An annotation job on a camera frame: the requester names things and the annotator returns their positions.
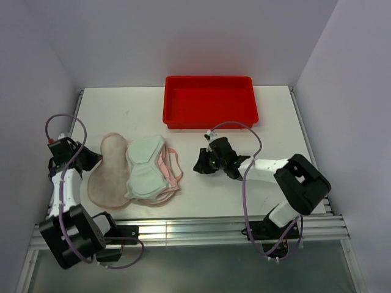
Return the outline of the pink bra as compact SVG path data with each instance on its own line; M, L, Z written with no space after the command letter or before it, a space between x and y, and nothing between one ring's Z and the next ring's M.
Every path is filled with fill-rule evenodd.
M171 154L174 155L175 164L180 171L178 175L175 175L174 171L172 169L171 161L170 161ZM168 194L170 192L176 192L180 189L179 188L179 181L181 180L181 178L183 176L183 171L179 165L178 159L179 159L178 153L173 148L170 148L166 145L163 145L163 147L159 153L157 166L158 166L160 172L162 173L165 182L168 183L169 186L165 187L159 193L159 195Z

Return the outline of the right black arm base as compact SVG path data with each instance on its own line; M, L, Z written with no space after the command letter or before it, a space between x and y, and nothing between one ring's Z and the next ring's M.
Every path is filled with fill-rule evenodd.
M241 231L247 240L255 243L255 249L261 252L268 261L276 263L290 257L301 245L303 238L303 220L294 219L282 228L269 220L250 221L250 232L247 228Z

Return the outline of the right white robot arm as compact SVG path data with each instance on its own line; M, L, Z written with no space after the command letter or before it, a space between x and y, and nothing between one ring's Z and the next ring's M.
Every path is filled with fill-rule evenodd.
M208 146L200 149L193 167L195 172L209 175L221 170L237 181L276 183L284 195L284 199L263 220L249 223L255 240L280 238L294 219L310 215L331 191L326 177L301 154L294 154L288 159L256 159L238 155L226 137L213 138L211 134L204 137Z

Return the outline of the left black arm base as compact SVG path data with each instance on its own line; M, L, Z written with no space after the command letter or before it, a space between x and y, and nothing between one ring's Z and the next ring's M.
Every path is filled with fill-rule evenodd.
M139 244L138 225L120 225L103 234L106 248L95 255L98 264L114 266L124 256L126 245Z

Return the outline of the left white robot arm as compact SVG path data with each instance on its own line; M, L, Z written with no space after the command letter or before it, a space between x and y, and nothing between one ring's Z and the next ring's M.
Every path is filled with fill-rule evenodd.
M90 259L118 239L119 228L108 212L91 216L81 204L82 173L91 171L102 155L69 137L51 139L48 148L53 155L48 164L53 204L39 231L57 263L69 269L82 261L74 248Z

